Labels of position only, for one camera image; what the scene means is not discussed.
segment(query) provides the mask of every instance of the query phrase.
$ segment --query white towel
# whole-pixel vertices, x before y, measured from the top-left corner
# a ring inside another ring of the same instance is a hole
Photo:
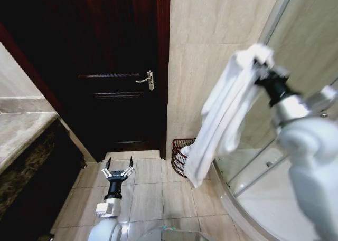
[[[257,94],[254,59],[273,64],[272,55],[270,48],[254,44],[231,57],[203,106],[202,128],[185,162],[184,172],[195,187],[203,182],[216,154],[225,156],[237,148],[241,123]]]
[[[194,144],[191,144],[191,145],[188,145],[188,146],[184,146],[181,150],[180,150],[180,153],[185,155],[185,156],[189,156],[190,154],[190,151],[192,149]]]

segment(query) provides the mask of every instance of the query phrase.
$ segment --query shower enclosure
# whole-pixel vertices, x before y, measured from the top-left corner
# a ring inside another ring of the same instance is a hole
[[[304,97],[338,77],[337,1],[278,0],[262,33],[275,63],[290,71],[289,85]],[[238,149],[215,158],[214,171],[226,190],[221,199],[255,239],[317,240],[292,191],[287,155],[274,141],[268,102],[262,92],[246,116]],[[323,116],[336,120],[337,110],[335,105]]]

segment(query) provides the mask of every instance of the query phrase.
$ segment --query tile floor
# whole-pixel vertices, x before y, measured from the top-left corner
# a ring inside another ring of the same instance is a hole
[[[108,153],[110,170],[126,169],[133,155],[136,171],[123,183],[122,241],[136,241],[148,230],[167,225],[182,230],[202,231],[217,241],[248,241],[232,221],[206,178],[198,189],[177,175],[170,159],[158,151]],[[99,218],[96,204],[102,202],[108,182],[100,172],[102,163],[82,169],[51,230],[55,241],[83,241]]]

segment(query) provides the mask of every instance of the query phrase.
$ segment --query trash bin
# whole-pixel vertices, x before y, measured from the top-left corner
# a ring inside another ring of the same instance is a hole
[[[184,173],[184,165],[187,156],[182,154],[180,150],[185,146],[193,144],[195,142],[195,139],[196,138],[173,140],[173,155],[171,158],[171,165],[174,168],[174,170],[184,178],[186,178],[186,175]]]

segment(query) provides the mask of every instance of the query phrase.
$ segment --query door frame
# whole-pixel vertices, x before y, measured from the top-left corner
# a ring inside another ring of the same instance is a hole
[[[167,104],[168,104],[168,64],[169,64],[169,28],[170,28],[170,0],[156,0],[156,26],[158,46],[158,72],[156,73],[159,88],[159,117],[160,117],[160,144],[159,154],[162,159],[166,155]],[[69,118],[58,98],[42,80],[35,67],[26,55],[16,45],[10,33],[0,22],[0,41],[16,60],[19,66],[33,81],[49,103],[64,121]]]

